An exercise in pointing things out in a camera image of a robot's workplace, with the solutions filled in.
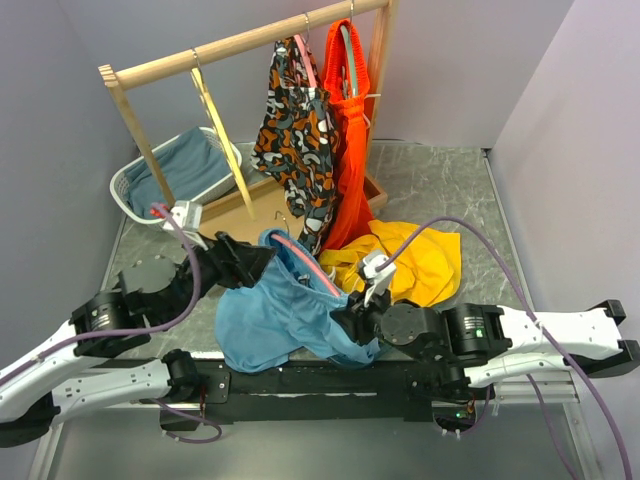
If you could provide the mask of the light blue shorts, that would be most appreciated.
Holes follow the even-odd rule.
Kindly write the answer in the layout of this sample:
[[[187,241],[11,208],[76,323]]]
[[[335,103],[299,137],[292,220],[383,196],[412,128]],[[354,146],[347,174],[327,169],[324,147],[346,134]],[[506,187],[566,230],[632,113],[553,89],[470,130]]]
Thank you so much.
[[[288,236],[280,229],[261,233],[258,244],[276,249],[262,278],[253,288],[227,290],[218,302],[214,333],[226,364],[237,372],[259,373],[285,364],[301,348],[344,368],[373,363],[381,353],[378,341],[360,346],[330,317],[347,305],[347,294],[337,287],[343,295],[331,295],[272,234]]]

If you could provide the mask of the yellow hanger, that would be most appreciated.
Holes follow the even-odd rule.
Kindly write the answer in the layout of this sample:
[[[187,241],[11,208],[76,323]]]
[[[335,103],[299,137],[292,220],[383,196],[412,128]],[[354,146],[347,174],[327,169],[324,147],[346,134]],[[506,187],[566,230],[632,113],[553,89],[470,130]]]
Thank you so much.
[[[236,186],[238,187],[239,192],[241,193],[241,197],[248,211],[249,218],[251,220],[255,220],[256,214],[255,214],[253,200],[250,196],[246,181],[244,179],[244,175],[241,172],[240,165],[238,164],[237,157],[233,150],[232,143],[227,135],[227,132],[221,120],[220,114],[215,106],[213,97],[207,87],[204,74],[202,72],[199,55],[195,48],[192,48],[191,52],[196,64],[196,66],[190,72],[192,81],[194,83],[196,90],[200,95],[201,102],[203,104],[203,107],[207,116],[211,121],[212,128],[216,131],[218,135],[219,141],[222,146],[222,150],[227,160],[227,164],[229,165],[229,168],[232,172]]]

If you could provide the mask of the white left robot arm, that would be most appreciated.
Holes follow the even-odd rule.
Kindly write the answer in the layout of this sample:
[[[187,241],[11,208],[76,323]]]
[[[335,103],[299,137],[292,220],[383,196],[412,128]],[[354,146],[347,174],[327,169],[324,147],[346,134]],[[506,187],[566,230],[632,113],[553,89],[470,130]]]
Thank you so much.
[[[138,367],[89,372],[173,328],[213,287],[254,287],[275,255],[224,232],[186,251],[181,263],[157,254],[123,269],[113,289],[97,293],[2,369],[2,447],[30,443],[79,414],[129,401],[181,403],[203,392],[206,375],[181,349]]]

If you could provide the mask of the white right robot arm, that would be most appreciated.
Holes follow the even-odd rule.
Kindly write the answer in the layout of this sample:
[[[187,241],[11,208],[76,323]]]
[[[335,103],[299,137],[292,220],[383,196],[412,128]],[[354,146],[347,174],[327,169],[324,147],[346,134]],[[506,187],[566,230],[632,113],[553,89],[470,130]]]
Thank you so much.
[[[445,310],[388,294],[352,295],[331,317],[359,345],[372,340],[415,361],[409,379],[418,395],[448,402],[508,378],[567,371],[590,378],[625,375],[639,366],[639,344],[618,329],[626,314],[617,300],[583,312],[538,312],[463,303]]]

